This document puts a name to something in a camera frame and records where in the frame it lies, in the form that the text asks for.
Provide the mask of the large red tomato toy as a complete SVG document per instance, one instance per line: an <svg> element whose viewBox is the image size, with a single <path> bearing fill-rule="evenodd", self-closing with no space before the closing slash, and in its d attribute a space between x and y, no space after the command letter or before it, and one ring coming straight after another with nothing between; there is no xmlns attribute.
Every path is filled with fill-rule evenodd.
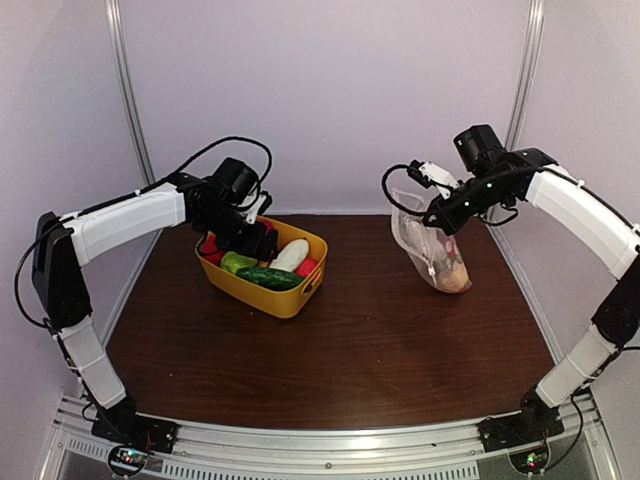
<svg viewBox="0 0 640 480"><path fill-rule="evenodd" d="M444 242L447 261L450 264L461 262L461 255L454 237L448 237Z"/></svg>

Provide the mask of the clear zip top bag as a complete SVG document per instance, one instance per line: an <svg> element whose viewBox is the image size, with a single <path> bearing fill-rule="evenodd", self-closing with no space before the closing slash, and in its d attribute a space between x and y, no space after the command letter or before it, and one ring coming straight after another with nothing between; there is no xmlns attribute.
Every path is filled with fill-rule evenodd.
<svg viewBox="0 0 640 480"><path fill-rule="evenodd" d="M433 289L436 286L437 277L444 271L452 270L457 264L462 264L466 267L461 255L461 262L454 262L450 264L446 258L446 252L444 249L444 242L448 237L440 229L425 227L428 232L429 246L431 258L426 260L420 256L414 255L410 247L406 244L405 238L405 223L408 220L415 220L421 223L421 220L417 217L411 216L406 212L401 211L398 207L393 206L391 210L391 232L394 240L398 246L406 252L409 259L413 263L420 277Z"/></svg>

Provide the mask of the yellow cauliflower toy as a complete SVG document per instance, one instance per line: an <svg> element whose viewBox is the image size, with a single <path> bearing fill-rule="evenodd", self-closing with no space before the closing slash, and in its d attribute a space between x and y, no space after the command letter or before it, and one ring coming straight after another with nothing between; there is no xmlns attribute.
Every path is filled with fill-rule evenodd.
<svg viewBox="0 0 640 480"><path fill-rule="evenodd" d="M457 264L452 270L444 271L436 279L435 288L446 294L461 294L472 286L466 267Z"/></svg>

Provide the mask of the white cabbage toy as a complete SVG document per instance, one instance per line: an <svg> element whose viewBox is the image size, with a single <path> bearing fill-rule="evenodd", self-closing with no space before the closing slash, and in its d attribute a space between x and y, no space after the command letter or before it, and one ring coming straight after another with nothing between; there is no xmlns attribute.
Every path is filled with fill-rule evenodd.
<svg viewBox="0 0 640 480"><path fill-rule="evenodd" d="M419 221L408 220L405 223L405 238L414 255L426 260L431 258L428 232Z"/></svg>

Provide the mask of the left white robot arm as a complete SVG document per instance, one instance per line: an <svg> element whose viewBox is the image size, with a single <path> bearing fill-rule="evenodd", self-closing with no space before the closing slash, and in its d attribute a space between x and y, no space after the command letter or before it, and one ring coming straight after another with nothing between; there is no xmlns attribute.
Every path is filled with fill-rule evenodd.
<svg viewBox="0 0 640 480"><path fill-rule="evenodd" d="M95 325L92 287L99 267L129 245L182 225L242 255L269 255L273 242L259 218L272 202L258 173L227 158L205 177L177 172L97 206L39 218L31 281L44 326L90 398L108 410L104 425L121 443L137 442L144 424L120 405L127 389Z"/></svg>

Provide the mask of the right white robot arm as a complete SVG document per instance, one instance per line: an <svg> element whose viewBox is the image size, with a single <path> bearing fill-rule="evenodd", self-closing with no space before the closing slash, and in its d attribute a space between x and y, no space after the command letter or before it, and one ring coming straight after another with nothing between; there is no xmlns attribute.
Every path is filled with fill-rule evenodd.
<svg viewBox="0 0 640 480"><path fill-rule="evenodd" d="M505 148L489 125L474 125L453 143L468 179L458 180L431 161L410 166L417 182L438 190L419 216L424 225L454 235L494 207L513 217L526 204L572 237L602 268L598 277L610 280L584 333L522 397L512 430L530 442L550 429L560 404L596 380L638 334L639 227L544 151Z"/></svg>

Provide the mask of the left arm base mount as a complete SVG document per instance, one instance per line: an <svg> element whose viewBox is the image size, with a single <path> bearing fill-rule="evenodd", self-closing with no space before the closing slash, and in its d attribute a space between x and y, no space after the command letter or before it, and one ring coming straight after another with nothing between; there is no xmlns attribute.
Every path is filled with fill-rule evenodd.
<svg viewBox="0 0 640 480"><path fill-rule="evenodd" d="M177 440L178 424L144 415L133 417L132 429L118 429L106 415L97 414L93 421L93 436L113 443L106 464L120 478L140 474L156 454L171 454Z"/></svg>

